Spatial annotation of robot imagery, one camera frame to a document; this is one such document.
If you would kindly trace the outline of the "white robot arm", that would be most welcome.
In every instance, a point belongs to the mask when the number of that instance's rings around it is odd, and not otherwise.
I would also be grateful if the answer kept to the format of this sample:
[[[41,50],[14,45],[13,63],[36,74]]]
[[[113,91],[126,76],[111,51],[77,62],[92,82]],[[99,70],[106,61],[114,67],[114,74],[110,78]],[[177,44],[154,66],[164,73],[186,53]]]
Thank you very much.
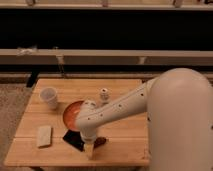
[[[213,85],[201,73],[171,69],[95,108],[82,105],[75,121],[85,142],[97,128],[146,113],[150,171],[213,171]]]

